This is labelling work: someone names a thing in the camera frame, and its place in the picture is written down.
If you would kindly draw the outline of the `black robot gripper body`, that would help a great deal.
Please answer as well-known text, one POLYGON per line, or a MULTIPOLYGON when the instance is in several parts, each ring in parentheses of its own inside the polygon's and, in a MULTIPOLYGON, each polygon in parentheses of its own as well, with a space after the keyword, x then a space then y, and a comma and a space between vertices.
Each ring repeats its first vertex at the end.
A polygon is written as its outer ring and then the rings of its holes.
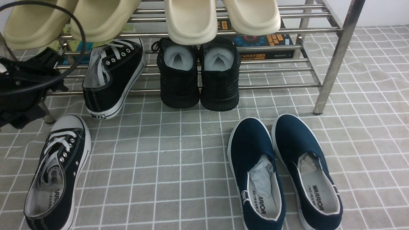
MULTIPOLYGON (((1 58, 1 92, 15 91, 49 82, 60 75, 55 69, 63 57, 51 48, 46 48, 26 61, 13 61, 1 58)), ((46 116, 40 102, 48 90, 66 92, 64 80, 59 80, 47 87, 36 88, 23 93, 1 96, 0 126, 7 124, 22 129, 27 124, 46 116)))

